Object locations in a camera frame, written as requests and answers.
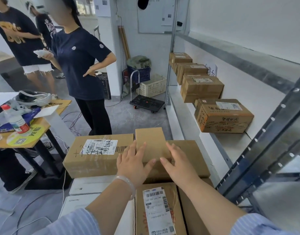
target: light blue shirt sleeve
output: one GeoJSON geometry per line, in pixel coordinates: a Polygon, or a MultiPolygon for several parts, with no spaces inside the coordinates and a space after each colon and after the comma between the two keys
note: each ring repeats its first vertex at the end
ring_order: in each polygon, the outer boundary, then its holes
{"type": "Polygon", "coordinates": [[[281,230],[267,218],[252,213],[240,217],[230,231],[230,235],[298,235],[281,230]]]}
{"type": "MultiPolygon", "coordinates": [[[[259,214],[239,218],[230,235],[298,235],[286,232],[259,214]]],[[[86,209],[77,209],[33,235],[101,235],[97,220],[86,209]]]]}
{"type": "Polygon", "coordinates": [[[89,211],[77,209],[33,235],[100,235],[100,229],[89,211]]]}

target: yellow sticker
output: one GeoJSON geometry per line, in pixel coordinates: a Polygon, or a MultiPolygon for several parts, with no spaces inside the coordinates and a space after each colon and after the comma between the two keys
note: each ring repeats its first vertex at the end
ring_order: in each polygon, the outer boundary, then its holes
{"type": "Polygon", "coordinates": [[[13,132],[7,138],[7,144],[13,147],[25,145],[31,143],[42,136],[44,133],[44,127],[39,124],[35,124],[30,126],[30,134],[29,135],[20,135],[17,132],[13,132]]]}

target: navy t-shirt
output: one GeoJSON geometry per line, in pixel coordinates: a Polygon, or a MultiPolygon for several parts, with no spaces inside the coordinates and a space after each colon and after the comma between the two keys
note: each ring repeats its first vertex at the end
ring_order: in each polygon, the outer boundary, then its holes
{"type": "MultiPolygon", "coordinates": [[[[40,35],[32,20],[27,15],[13,7],[10,7],[9,10],[4,13],[0,12],[0,27],[25,33],[28,32],[33,35],[40,35]]],[[[20,66],[50,63],[45,59],[38,58],[38,56],[33,52],[44,48],[41,39],[27,39],[11,37],[8,35],[2,35],[2,37],[10,47],[20,66]]]]}
{"type": "Polygon", "coordinates": [[[36,16],[36,25],[46,42],[46,46],[51,49],[52,36],[56,34],[56,29],[51,19],[47,14],[39,14],[36,16]]]}
{"type": "Polygon", "coordinates": [[[66,77],[70,96],[81,100],[104,99],[102,81],[91,75],[83,77],[95,59],[102,62],[111,53],[103,43],[79,27],[69,34],[62,30],[53,35],[51,51],[66,77]]]}

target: white plastic crate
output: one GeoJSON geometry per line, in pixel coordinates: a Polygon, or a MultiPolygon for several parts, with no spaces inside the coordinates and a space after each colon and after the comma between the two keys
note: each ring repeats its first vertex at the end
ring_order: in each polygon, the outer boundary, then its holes
{"type": "Polygon", "coordinates": [[[152,97],[165,92],[166,90],[166,77],[159,74],[151,75],[151,80],[140,83],[140,95],[152,97]]]}

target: bracelet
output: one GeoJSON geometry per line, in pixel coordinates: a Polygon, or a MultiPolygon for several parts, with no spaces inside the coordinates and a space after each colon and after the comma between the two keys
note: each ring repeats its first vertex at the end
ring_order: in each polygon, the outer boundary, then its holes
{"type": "Polygon", "coordinates": [[[131,192],[132,192],[132,195],[131,195],[130,200],[133,200],[134,197],[135,197],[135,195],[136,195],[136,188],[135,188],[135,186],[132,184],[132,182],[131,182],[126,176],[116,176],[116,177],[114,178],[114,180],[116,180],[116,179],[123,180],[124,182],[126,182],[126,183],[129,185],[129,187],[131,188],[131,192]]]}

